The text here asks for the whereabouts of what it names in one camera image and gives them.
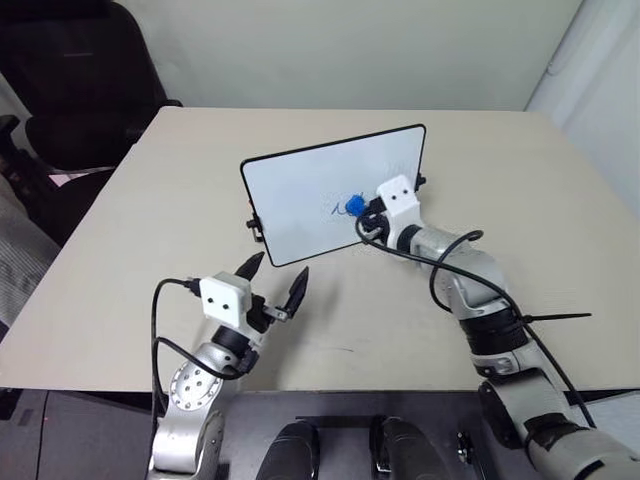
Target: black cable tie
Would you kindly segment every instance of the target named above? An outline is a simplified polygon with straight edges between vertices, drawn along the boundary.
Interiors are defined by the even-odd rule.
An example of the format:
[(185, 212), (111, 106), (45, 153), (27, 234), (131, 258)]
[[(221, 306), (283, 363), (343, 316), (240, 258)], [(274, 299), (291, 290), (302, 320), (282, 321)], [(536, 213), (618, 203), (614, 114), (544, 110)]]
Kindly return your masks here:
[(556, 313), (553, 315), (524, 315), (522, 321), (524, 323), (541, 322), (545, 320), (565, 320), (567, 318), (584, 318), (590, 317), (591, 313)]

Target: chair backrest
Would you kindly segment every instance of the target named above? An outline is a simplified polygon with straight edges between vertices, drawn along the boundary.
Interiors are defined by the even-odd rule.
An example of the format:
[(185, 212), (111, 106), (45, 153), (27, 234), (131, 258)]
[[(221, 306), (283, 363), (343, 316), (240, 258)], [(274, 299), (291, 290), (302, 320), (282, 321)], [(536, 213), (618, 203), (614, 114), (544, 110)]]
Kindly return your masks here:
[(166, 99), (138, 24), (107, 0), (2, 0), (0, 72), (32, 115)]

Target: white wall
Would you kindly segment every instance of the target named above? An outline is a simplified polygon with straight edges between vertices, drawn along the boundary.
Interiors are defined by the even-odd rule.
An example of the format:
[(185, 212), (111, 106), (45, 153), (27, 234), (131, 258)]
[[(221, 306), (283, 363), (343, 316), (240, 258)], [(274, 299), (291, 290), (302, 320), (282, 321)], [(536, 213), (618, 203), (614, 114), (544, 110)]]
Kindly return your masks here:
[(587, 0), (529, 110), (548, 114), (640, 218), (640, 2)]
[(118, 0), (187, 106), (522, 110), (580, 0)]

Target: floor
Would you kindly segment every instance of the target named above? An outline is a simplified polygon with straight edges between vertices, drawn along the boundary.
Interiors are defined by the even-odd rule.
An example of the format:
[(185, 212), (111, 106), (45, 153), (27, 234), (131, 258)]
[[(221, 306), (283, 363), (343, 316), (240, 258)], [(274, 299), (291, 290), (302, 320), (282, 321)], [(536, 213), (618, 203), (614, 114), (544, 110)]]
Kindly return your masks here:
[[(0, 479), (35, 479), (42, 407), (46, 393), (24, 391), (10, 420), (0, 421)], [(640, 396), (592, 406), (596, 421), (608, 422), (619, 438), (640, 448)], [(629, 416), (625, 412), (634, 412)], [(473, 393), (245, 393), (227, 413), (221, 462), (228, 480), (250, 480), (280, 428), (297, 417), (322, 428), (320, 479), (369, 479), (367, 416), (392, 414), (412, 421), (434, 443), (452, 479), (477, 478), (456, 454), (458, 426), (478, 418)], [(51, 392), (42, 441), (40, 480), (143, 479), (149, 446), (149, 414), (84, 394)], [(500, 478), (540, 477), (521, 451), (508, 451), (488, 436)]]

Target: whiteboard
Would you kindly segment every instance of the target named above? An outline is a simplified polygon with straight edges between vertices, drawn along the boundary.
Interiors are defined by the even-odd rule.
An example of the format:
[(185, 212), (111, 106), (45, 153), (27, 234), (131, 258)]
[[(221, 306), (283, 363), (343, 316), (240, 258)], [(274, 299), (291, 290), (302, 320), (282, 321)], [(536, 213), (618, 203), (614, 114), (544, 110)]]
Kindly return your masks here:
[(417, 179), (425, 136), (424, 125), (411, 125), (242, 162), (271, 263), (357, 243), (346, 202), (354, 194), (371, 200), (397, 175)]

